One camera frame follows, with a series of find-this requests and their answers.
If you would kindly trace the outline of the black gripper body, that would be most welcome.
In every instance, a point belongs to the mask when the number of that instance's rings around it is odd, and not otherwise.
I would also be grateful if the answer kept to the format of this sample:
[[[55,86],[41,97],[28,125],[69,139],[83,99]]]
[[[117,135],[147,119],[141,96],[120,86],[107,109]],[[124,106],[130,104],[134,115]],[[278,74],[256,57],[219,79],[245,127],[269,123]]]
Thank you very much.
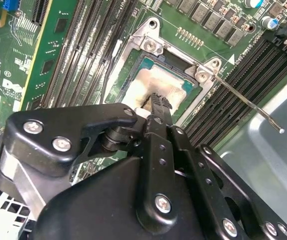
[[[121,160],[52,198],[32,230],[34,240],[216,240],[203,221],[185,177],[176,174],[178,219],[174,227],[154,235],[136,215],[140,161]]]

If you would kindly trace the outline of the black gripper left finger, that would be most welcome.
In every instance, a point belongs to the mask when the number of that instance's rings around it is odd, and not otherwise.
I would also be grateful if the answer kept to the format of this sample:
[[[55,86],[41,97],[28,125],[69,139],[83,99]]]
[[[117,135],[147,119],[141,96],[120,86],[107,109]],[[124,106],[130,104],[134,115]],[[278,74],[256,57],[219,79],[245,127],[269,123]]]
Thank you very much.
[[[2,186],[36,220],[59,193],[122,160],[139,159],[136,216],[153,235],[177,222],[173,146],[165,97],[152,94],[141,117],[122,103],[20,111],[6,121],[0,153]]]

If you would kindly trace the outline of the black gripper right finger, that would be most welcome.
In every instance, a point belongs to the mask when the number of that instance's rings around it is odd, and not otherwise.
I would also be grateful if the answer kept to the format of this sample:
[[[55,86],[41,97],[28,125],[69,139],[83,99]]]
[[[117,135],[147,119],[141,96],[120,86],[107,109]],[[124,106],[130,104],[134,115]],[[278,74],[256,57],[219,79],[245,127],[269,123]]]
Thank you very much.
[[[163,101],[179,181],[179,222],[167,240],[287,240],[287,224],[208,145],[193,147]]]

